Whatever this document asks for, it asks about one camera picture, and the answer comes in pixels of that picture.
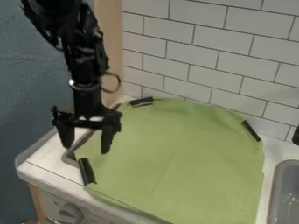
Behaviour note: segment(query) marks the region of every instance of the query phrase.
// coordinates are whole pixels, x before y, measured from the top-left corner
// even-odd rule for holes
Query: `tile grout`
[[[219,57],[220,57],[220,51],[218,51],[218,55],[217,55],[217,59],[216,59],[215,70],[218,70]]]
[[[285,41],[289,41],[289,42],[293,42],[293,43],[299,43],[299,40],[293,40],[293,39],[287,39],[287,38],[278,38],[278,37],[271,37],[271,36],[257,34],[257,33],[251,33],[251,32],[245,32],[245,31],[237,31],[237,30],[231,30],[231,29],[224,29],[224,28],[221,28],[221,27],[215,27],[215,26],[210,26],[210,25],[205,25],[205,24],[194,24],[194,23],[189,23],[189,22],[185,22],[185,21],[181,21],[181,20],[168,19],[168,18],[165,18],[165,17],[148,16],[148,15],[143,15],[143,14],[134,13],[134,12],[127,12],[127,11],[124,11],[124,12],[128,13],[128,14],[134,14],[134,15],[138,15],[138,16],[145,16],[145,17],[148,17],[148,18],[157,18],[157,19],[162,19],[162,20],[171,21],[171,22],[177,22],[177,23],[181,23],[181,24],[197,25],[197,26],[208,27],[208,28],[211,28],[211,29],[217,29],[217,30],[221,30],[221,31],[239,32],[239,33],[244,33],[244,34],[248,34],[248,35],[255,35],[255,36],[259,36],[259,37],[263,37],[263,38],[279,39],[279,40],[285,40]]]
[[[242,87],[243,87],[244,79],[245,79],[245,77],[243,76],[243,77],[242,77],[242,80],[241,80],[241,83],[240,83],[240,89],[239,89],[239,92],[238,92],[239,95],[240,95],[240,91],[241,91],[241,89],[242,89]]]
[[[225,20],[224,20],[224,23],[223,23],[223,29],[226,28],[226,21],[227,21],[228,9],[229,9],[229,6],[226,7],[226,16],[225,16]]]
[[[140,87],[143,87],[142,85],[140,84],[136,84],[134,82],[130,82],[130,81],[126,81],[128,83],[131,83],[131,84],[134,84],[134,85],[137,85],[137,86],[140,86]],[[173,94],[173,93],[170,93],[170,92],[166,92],[166,91],[161,91],[160,89],[156,89],[156,88],[152,88],[152,87],[145,87],[145,88],[149,88],[149,89],[152,89],[152,90],[156,90],[156,91],[160,91],[160,92],[164,92],[166,94],[170,94],[170,95],[175,95],[175,96],[179,96],[179,97],[185,97],[185,96],[182,96],[182,95],[178,95],[178,94]],[[220,107],[220,108],[224,108],[224,109],[230,109],[232,111],[236,111],[236,112],[240,112],[240,113],[243,113],[245,115],[249,115],[249,116],[254,116],[254,117],[257,117],[257,118],[260,118],[260,119],[264,119],[264,120],[267,120],[267,121],[270,121],[270,122],[273,122],[273,123],[279,123],[279,124],[284,124],[284,125],[288,125],[288,126],[291,126],[291,127],[295,127],[295,125],[293,124],[289,124],[289,123],[285,123],[285,122],[279,122],[279,121],[276,121],[276,120],[272,120],[272,119],[269,119],[267,117],[261,117],[261,116],[258,116],[258,115],[252,115],[252,114],[249,114],[247,112],[244,112],[244,111],[239,111],[239,110],[236,110],[236,109],[232,109],[232,108],[225,108],[225,107],[221,107],[219,105],[216,105],[216,104],[211,104],[213,106],[217,106],[217,107]]]
[[[140,52],[132,51],[132,50],[129,50],[129,49],[124,49],[124,50],[126,50],[126,51],[131,51],[131,52],[134,52],[134,53],[140,53]],[[144,55],[149,55],[149,56],[151,56],[151,57],[156,57],[156,58],[165,60],[165,58],[163,58],[163,57],[159,57],[159,56],[156,56],[156,55],[147,54],[147,53],[143,53],[143,54],[144,54]],[[195,67],[203,67],[203,68],[206,68],[206,69],[215,70],[215,71],[219,71],[219,72],[222,72],[222,73],[239,75],[239,76],[247,77],[247,78],[249,78],[249,79],[253,79],[253,80],[266,81],[266,82],[270,82],[270,83],[277,84],[277,85],[281,85],[281,86],[288,87],[288,88],[299,88],[299,87],[290,86],[290,85],[287,85],[287,84],[284,84],[284,83],[280,83],[280,82],[274,82],[274,81],[272,81],[272,80],[263,80],[263,79],[255,78],[255,77],[252,77],[252,76],[247,76],[247,75],[240,74],[240,73],[231,73],[231,72],[227,72],[227,71],[225,71],[225,70],[221,70],[221,69],[211,68],[211,67],[207,67],[207,66],[195,65],[195,64],[188,63],[188,62],[183,62],[183,61],[179,61],[179,60],[175,60],[175,59],[170,59],[170,58],[166,58],[166,59],[167,59],[167,60],[174,61],[174,62],[177,62],[177,63],[182,63],[182,64],[191,65],[191,66],[195,66]]]
[[[194,45],[194,41],[195,41],[195,32],[196,32],[196,25],[194,25],[193,27],[193,34],[192,34],[192,44]]]
[[[296,19],[296,17],[293,17],[292,24],[291,24],[291,26],[290,26],[290,28],[289,28],[289,34],[288,34],[287,40],[289,40],[290,35],[291,35],[292,31],[293,31],[294,23],[295,23],[295,19]]]
[[[251,41],[251,45],[250,45],[250,48],[249,48],[248,56],[250,56],[250,54],[251,54],[251,51],[253,50],[253,46],[254,46],[254,39],[255,39],[255,35],[253,36],[253,39],[252,39],[252,41]]]
[[[170,19],[171,0],[168,2],[168,19]]]
[[[131,34],[134,34],[134,35],[137,35],[137,36],[142,36],[142,37],[148,37],[148,38],[153,38],[153,39],[160,39],[160,40],[163,40],[163,41],[168,41],[168,42],[177,43],[177,44],[181,44],[181,45],[194,46],[194,47],[208,49],[208,50],[211,50],[211,51],[220,51],[222,53],[233,53],[233,54],[236,54],[236,55],[246,56],[246,57],[250,57],[250,58],[253,58],[253,59],[272,61],[272,62],[275,62],[275,63],[283,63],[283,64],[286,64],[286,65],[291,65],[291,66],[299,67],[299,64],[297,65],[297,64],[292,64],[292,63],[284,62],[284,61],[278,61],[278,60],[273,60],[273,59],[260,58],[260,57],[256,57],[256,56],[253,56],[253,55],[248,55],[248,54],[245,54],[245,53],[228,52],[228,51],[219,50],[219,49],[216,49],[216,48],[211,48],[211,47],[202,46],[202,45],[192,45],[192,44],[188,44],[188,43],[178,42],[178,41],[175,41],[175,40],[169,40],[169,39],[165,39],[165,38],[158,38],[158,37],[154,37],[154,36],[142,35],[140,33],[135,33],[135,32],[131,32],[131,31],[124,31],[124,32],[131,33]]]
[[[213,89],[214,89],[214,88],[211,89],[211,93],[210,93],[210,98],[209,98],[209,103],[210,103],[210,104],[211,104],[211,101],[212,101],[212,91],[213,91]]]
[[[265,115],[265,113],[266,113],[267,106],[268,106],[268,101],[266,101],[265,108],[264,108],[263,111],[262,111],[262,114],[261,114],[261,117],[262,117],[262,118],[264,117],[264,115]]]
[[[143,16],[143,35],[145,35],[145,16]]]
[[[187,81],[189,81],[190,79],[190,71],[191,71],[191,65],[188,66]]]
[[[287,138],[289,136],[289,132],[290,132],[291,128],[292,128],[292,125],[289,125],[289,129],[288,129],[287,135],[284,138],[284,141],[287,141]]]
[[[125,66],[125,67],[129,67],[129,68],[132,68],[132,69],[135,69],[135,70],[143,71],[139,68],[135,68],[135,67],[131,67],[131,66]],[[178,78],[175,78],[175,77],[166,76],[166,75],[159,74],[159,73],[153,73],[153,72],[150,72],[150,71],[143,71],[143,72],[150,73],[150,74],[155,74],[155,75],[160,75],[160,76],[165,76],[167,78],[177,80],[177,81],[189,82],[191,84],[198,85],[198,86],[201,86],[201,87],[214,88],[214,89],[217,89],[217,90],[220,90],[220,91],[231,93],[233,95],[241,95],[241,96],[245,96],[245,97],[252,98],[252,99],[255,99],[255,100],[259,100],[259,101],[263,101],[263,102],[272,102],[272,103],[275,103],[275,104],[278,104],[278,105],[281,105],[281,106],[285,106],[285,107],[289,107],[289,108],[292,108],[292,109],[298,109],[298,107],[296,107],[296,106],[290,106],[290,105],[283,104],[283,103],[280,103],[280,102],[277,102],[277,101],[269,101],[269,100],[261,99],[261,98],[254,97],[254,96],[247,95],[247,94],[242,94],[242,93],[239,94],[238,92],[233,92],[233,91],[230,91],[230,90],[227,90],[227,89],[222,89],[222,88],[219,88],[219,87],[210,87],[210,86],[207,86],[205,84],[200,84],[200,83],[192,82],[192,81],[188,81],[188,80],[181,80],[181,79],[178,79]]]
[[[264,2],[265,0],[261,0],[261,7],[260,7],[261,11],[262,11],[262,7],[264,6]]]
[[[279,70],[280,70],[280,68],[281,68],[281,64],[282,64],[282,63],[279,63],[279,64],[278,64],[277,70],[276,70],[276,72],[275,72],[275,78],[274,78],[273,83],[277,83],[277,82],[276,82],[276,79],[277,79],[278,72],[279,72]]]

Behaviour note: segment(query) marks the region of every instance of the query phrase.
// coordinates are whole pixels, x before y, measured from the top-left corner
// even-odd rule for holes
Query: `green cloth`
[[[174,99],[120,110],[122,132],[107,155],[100,133],[75,152],[94,169],[91,194],[175,224],[254,224],[264,157],[243,118]]]

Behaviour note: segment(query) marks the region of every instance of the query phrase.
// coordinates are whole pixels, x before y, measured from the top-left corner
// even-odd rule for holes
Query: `metal sink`
[[[287,160],[275,168],[267,224],[299,223],[299,161]]]

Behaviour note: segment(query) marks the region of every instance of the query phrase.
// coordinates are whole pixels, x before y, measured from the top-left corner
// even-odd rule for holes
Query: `black robotic arm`
[[[93,11],[82,0],[21,0],[21,4],[44,39],[64,53],[71,73],[73,105],[52,109],[52,123],[62,144],[67,149],[72,146],[75,127],[97,129],[102,130],[101,152],[109,152],[115,133],[121,131],[122,114],[101,103],[101,91],[117,91],[121,80],[108,73],[103,33]],[[114,76],[118,87],[104,89],[101,85],[104,75]]]

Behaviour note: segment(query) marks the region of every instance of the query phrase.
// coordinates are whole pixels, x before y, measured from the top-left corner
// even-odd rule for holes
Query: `black tape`
[[[242,125],[249,131],[249,133],[255,138],[257,142],[261,141],[259,135],[255,132],[255,130],[250,126],[247,121],[242,122]]]
[[[132,107],[143,107],[143,106],[149,106],[154,104],[154,98],[153,97],[147,97],[142,98],[138,100],[133,100],[129,104],[131,104]]]
[[[78,160],[79,168],[83,178],[84,186],[95,183],[94,171],[87,158],[83,157]]]

